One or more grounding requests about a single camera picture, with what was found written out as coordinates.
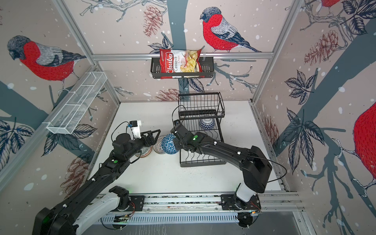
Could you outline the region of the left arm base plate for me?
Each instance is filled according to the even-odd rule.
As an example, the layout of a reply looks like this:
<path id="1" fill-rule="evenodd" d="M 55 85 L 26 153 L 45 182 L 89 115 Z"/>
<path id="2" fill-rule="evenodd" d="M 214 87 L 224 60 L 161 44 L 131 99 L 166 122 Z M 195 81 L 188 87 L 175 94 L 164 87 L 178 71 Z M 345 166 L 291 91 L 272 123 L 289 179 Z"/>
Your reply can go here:
<path id="1" fill-rule="evenodd" d="M 144 195 L 128 195 L 120 198 L 120 202 L 115 211 L 118 212 L 141 212 L 144 207 Z"/>

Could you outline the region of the blue geometric patterned bowl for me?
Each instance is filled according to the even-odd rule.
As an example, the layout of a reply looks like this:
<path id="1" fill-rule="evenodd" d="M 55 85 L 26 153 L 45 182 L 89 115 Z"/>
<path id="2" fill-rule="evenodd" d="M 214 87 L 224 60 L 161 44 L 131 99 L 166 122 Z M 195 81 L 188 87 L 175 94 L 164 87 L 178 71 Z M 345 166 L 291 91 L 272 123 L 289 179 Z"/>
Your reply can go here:
<path id="1" fill-rule="evenodd" d="M 162 147 L 162 150 L 164 151 L 164 153 L 172 155 L 172 154 L 176 154 L 178 152 L 178 150 L 176 149 L 175 144 L 174 144 L 175 138 L 176 137 L 173 134 L 168 134 L 168 135 L 163 137 L 161 147 Z"/>

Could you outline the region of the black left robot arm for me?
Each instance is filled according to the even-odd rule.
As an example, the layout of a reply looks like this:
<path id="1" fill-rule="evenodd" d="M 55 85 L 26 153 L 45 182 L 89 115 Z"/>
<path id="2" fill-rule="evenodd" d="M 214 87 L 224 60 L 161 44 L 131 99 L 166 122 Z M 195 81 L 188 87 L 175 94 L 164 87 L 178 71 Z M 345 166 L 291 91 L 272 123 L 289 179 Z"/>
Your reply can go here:
<path id="1" fill-rule="evenodd" d="M 131 139 L 120 134 L 112 142 L 113 150 L 94 176 L 75 193 L 52 209 L 43 208 L 35 217 L 34 235 L 80 235 L 94 222 L 112 210 L 108 202 L 93 208 L 90 203 L 132 164 L 133 156 L 144 147 L 156 143 L 160 130 L 142 132 L 140 138 Z"/>

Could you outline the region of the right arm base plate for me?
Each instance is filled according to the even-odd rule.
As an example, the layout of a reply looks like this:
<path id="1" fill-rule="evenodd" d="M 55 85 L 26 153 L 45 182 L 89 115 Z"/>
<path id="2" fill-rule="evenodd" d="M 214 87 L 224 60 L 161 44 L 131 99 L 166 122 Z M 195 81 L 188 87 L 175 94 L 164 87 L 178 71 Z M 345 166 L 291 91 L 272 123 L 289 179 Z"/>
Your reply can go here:
<path id="1" fill-rule="evenodd" d="M 242 201 L 235 194 L 222 194 L 219 205 L 224 211 L 261 211 L 259 196 L 257 194 L 254 194 L 248 202 Z"/>

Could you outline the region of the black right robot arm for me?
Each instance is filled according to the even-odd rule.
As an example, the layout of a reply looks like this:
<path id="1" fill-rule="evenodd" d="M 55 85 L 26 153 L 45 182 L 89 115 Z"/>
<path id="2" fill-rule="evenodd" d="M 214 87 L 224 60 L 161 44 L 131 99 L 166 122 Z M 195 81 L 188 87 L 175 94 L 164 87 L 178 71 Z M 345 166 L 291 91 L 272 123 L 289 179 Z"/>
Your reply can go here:
<path id="1" fill-rule="evenodd" d="M 237 200 L 247 203 L 256 193 L 265 192 L 272 165 L 259 147 L 232 146 L 202 132 L 192 133 L 182 124 L 174 126 L 170 132 L 175 136 L 173 142 L 177 149 L 219 158 L 242 172 L 243 181 L 235 194 Z"/>

